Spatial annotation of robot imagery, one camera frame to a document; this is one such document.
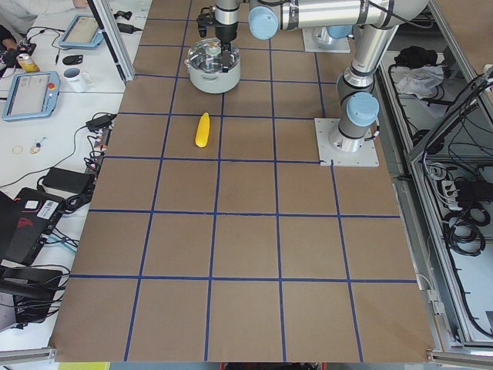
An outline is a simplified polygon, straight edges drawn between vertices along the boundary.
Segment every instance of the mug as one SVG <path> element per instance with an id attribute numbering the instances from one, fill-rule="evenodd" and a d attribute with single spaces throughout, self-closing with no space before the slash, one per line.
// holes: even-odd
<path id="1" fill-rule="evenodd" d="M 78 68 L 66 69 L 63 76 L 69 83 L 72 90 L 76 93 L 83 93 L 92 85 L 92 80 L 87 72 L 82 72 Z"/>

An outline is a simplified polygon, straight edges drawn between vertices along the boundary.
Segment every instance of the red logo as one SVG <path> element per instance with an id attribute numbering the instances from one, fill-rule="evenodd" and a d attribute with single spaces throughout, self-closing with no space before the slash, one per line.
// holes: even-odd
<path id="1" fill-rule="evenodd" d="M 17 223 L 17 228 L 22 229 L 23 227 L 26 227 L 26 226 L 34 227 L 34 224 L 28 218 L 25 218 L 25 217 L 19 218 L 18 223 Z"/>

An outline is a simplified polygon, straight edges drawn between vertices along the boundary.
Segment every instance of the pot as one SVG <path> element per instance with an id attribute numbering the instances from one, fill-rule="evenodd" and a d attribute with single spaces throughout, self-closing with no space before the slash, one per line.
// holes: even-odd
<path id="1" fill-rule="evenodd" d="M 204 39 L 196 43 L 188 51 L 185 64 L 192 84 L 205 93 L 225 93 L 240 81 L 240 51 L 231 44 L 231 64 L 228 72 L 223 72 L 219 39 Z"/>

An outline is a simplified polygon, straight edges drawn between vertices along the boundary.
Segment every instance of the light blue joint cap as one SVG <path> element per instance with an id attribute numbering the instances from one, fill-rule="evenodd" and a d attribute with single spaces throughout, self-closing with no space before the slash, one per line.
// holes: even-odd
<path id="1" fill-rule="evenodd" d="M 259 40 L 268 40 L 279 29 L 279 21 L 276 14 L 265 6 L 257 6 L 250 10 L 248 23 L 252 35 Z"/>
<path id="2" fill-rule="evenodd" d="M 332 25 L 331 27 L 327 27 L 327 31 L 329 32 L 329 36 L 332 39 L 343 39 L 348 37 L 351 31 L 353 31 L 352 25 Z"/>
<path id="3" fill-rule="evenodd" d="M 347 116 L 359 127 L 367 127 L 375 122 L 379 110 L 378 100 L 368 92 L 358 92 L 347 102 Z"/>

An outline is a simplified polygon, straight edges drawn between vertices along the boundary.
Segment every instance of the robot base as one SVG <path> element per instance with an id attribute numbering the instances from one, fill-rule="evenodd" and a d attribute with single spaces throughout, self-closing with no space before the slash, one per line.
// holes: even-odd
<path id="1" fill-rule="evenodd" d="M 344 153 L 330 144 L 329 132 L 338 124 L 339 119 L 315 119 L 320 165 L 331 166 L 333 163 L 336 167 L 378 167 L 377 151 L 373 140 L 365 141 L 356 153 Z M 365 137 L 371 137 L 369 129 Z"/>
<path id="2" fill-rule="evenodd" d="M 343 39 L 331 39 L 330 43 L 322 42 L 317 37 L 317 32 L 320 27 L 314 29 L 303 29 L 303 41 L 305 45 L 305 52 L 337 52 L 348 54 L 351 49 L 347 38 Z"/>

